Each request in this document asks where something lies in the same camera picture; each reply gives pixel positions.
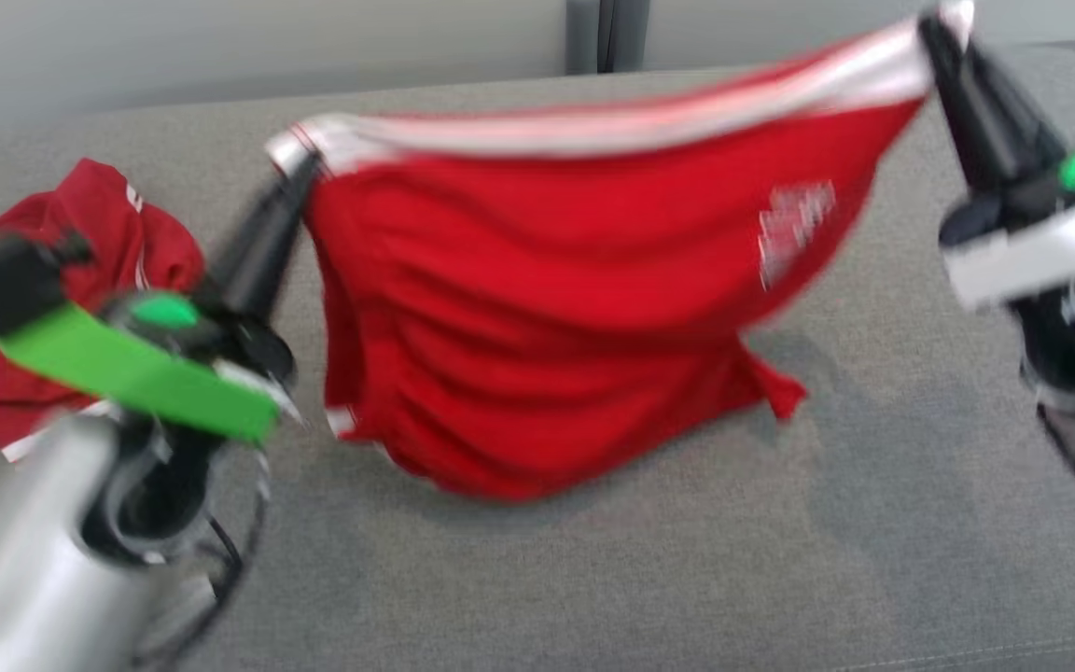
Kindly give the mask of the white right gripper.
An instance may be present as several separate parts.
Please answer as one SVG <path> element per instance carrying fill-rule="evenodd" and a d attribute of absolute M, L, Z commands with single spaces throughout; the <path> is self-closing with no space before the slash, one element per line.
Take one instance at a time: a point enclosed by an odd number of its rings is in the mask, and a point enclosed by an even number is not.
<path fill-rule="evenodd" d="M 922 17 L 918 35 L 961 172 L 974 192 L 1028 180 L 1003 205 L 1029 208 L 1021 224 L 1001 226 L 943 252 L 956 300 L 969 311 L 1020 301 L 1075 284 L 1075 152 L 1018 81 L 950 18 Z"/>

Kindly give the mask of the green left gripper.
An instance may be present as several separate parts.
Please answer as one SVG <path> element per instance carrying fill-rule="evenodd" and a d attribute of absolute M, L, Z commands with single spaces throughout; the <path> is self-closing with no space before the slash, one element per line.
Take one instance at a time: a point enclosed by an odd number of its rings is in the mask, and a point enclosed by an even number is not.
<path fill-rule="evenodd" d="M 206 305 L 272 315 L 317 169 L 317 159 L 302 159 L 269 184 L 210 262 Z M 261 445 L 283 416 L 301 417 L 278 380 L 239 363 L 243 328 L 209 318 L 183 295 L 131 295 L 117 318 L 64 301 L 0 332 L 0 353 L 39 377 L 227 440 Z"/>

